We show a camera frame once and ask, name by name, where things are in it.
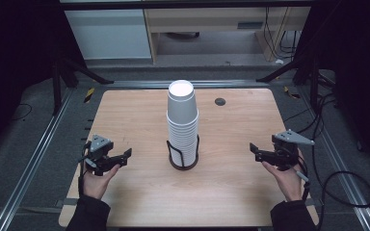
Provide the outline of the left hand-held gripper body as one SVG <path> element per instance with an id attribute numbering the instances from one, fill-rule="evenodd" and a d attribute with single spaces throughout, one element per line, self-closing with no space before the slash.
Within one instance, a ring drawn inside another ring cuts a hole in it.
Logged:
<path id="1" fill-rule="evenodd" d="M 112 168 L 108 152 L 113 148 L 114 143 L 110 139 L 93 135 L 92 140 L 87 143 L 88 152 L 83 159 L 85 167 L 95 175 L 102 176 L 104 172 Z"/>

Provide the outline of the aluminium floor rail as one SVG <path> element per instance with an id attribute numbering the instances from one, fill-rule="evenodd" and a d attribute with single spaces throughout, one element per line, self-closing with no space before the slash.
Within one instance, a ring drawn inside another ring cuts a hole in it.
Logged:
<path id="1" fill-rule="evenodd" d="M 316 128 L 316 133 L 321 139 L 321 144 L 327 150 L 327 154 L 330 157 L 334 169 L 337 171 L 336 176 L 344 189 L 357 218 L 364 231 L 370 231 L 370 208 L 361 208 L 362 204 L 366 204 L 367 201 L 364 195 L 361 193 L 360 187 L 356 183 L 356 176 L 354 173 L 350 174 L 346 164 L 343 162 L 340 153 L 336 146 L 333 144 L 332 138 L 325 126 L 322 128 Z"/>
<path id="2" fill-rule="evenodd" d="M 64 117 L 66 109 L 69 105 L 71 96 L 74 94 L 75 89 L 66 89 L 65 95 L 61 99 L 61 106 L 59 111 L 54 114 L 48 125 L 46 126 L 40 141 L 35 148 L 31 159 L 24 168 L 17 184 L 11 193 L 11 196 L 5 203 L 5 206 L 0 210 L 0 231 L 7 231 L 15 213 L 17 212 L 21 201 L 24 198 L 37 170 L 39 169 L 40 163 L 46 153 L 46 150 L 51 143 L 59 124 Z"/>
<path id="3" fill-rule="evenodd" d="M 167 89 L 172 81 L 115 81 L 107 88 L 119 90 L 160 90 Z M 196 89 L 250 89 L 267 88 L 269 84 L 256 80 L 193 80 Z"/>

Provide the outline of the white paper cup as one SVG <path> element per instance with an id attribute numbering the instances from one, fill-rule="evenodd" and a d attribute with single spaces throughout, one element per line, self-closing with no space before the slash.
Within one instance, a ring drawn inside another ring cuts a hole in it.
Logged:
<path id="1" fill-rule="evenodd" d="M 189 124 L 198 115 L 194 86 L 186 80 L 177 80 L 169 85 L 168 119 L 176 124 Z"/>

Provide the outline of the white cabinet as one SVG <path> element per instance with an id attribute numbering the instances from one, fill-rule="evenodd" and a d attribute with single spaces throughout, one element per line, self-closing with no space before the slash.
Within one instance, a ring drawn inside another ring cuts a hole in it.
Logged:
<path id="1" fill-rule="evenodd" d="M 85 60 L 150 59 L 141 10 L 67 11 Z"/>

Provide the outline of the black metal stand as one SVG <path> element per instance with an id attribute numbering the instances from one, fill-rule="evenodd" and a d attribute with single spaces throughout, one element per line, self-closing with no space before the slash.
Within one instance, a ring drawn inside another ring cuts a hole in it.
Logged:
<path id="1" fill-rule="evenodd" d="M 312 109 L 317 112 L 317 96 L 318 96 L 318 78 L 319 65 L 318 57 L 314 54 L 302 54 L 295 58 L 289 64 L 277 69 L 266 77 L 257 79 L 258 83 L 269 83 L 276 79 L 281 74 L 288 70 L 296 70 L 293 82 L 295 85 L 303 85 L 307 80 L 310 81 L 309 103 Z"/>
<path id="2" fill-rule="evenodd" d="M 74 62 L 68 58 L 57 58 L 52 65 L 52 81 L 53 81 L 53 96 L 54 96 L 54 109 L 53 115 L 57 115 L 61 110 L 62 103 L 62 91 L 61 81 L 64 81 L 68 88 L 75 88 L 78 84 L 75 72 L 80 72 L 87 77 L 95 80 L 101 85 L 111 85 L 113 81 L 104 79 L 88 68 L 83 67 L 81 64 Z"/>

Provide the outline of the person's left hand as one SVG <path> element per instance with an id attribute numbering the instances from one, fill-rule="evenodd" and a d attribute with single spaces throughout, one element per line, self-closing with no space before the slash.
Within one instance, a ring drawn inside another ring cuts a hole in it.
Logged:
<path id="1" fill-rule="evenodd" d="M 115 165 L 102 176 L 97 176 L 87 171 L 83 176 L 83 194 L 95 199 L 101 199 L 119 168 L 120 165 Z"/>

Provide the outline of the person's right hand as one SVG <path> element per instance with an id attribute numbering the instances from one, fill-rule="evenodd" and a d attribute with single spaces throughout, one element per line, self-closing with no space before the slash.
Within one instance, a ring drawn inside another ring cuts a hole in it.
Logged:
<path id="1" fill-rule="evenodd" d="M 298 172 L 302 171 L 302 168 L 299 165 L 290 167 L 287 170 L 279 170 L 267 162 L 263 162 L 262 166 L 276 178 L 279 189 L 286 201 L 290 202 L 303 199 L 303 179 L 298 175 Z"/>

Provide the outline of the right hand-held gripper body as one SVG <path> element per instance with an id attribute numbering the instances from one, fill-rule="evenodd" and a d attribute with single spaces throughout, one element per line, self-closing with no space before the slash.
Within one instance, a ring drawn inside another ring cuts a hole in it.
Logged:
<path id="1" fill-rule="evenodd" d="M 272 135 L 272 143 L 276 153 L 273 166 L 290 168 L 299 163 L 298 145 L 314 145 L 315 141 L 310 140 L 292 130 Z"/>

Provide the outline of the stack of white paper cups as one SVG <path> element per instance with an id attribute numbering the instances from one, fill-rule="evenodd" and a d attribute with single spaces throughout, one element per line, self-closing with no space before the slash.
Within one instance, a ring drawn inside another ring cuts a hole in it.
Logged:
<path id="1" fill-rule="evenodd" d="M 198 136 L 198 115 L 194 121 L 189 124 L 176 124 L 168 119 L 168 141 L 179 145 L 189 145 L 196 140 Z"/>

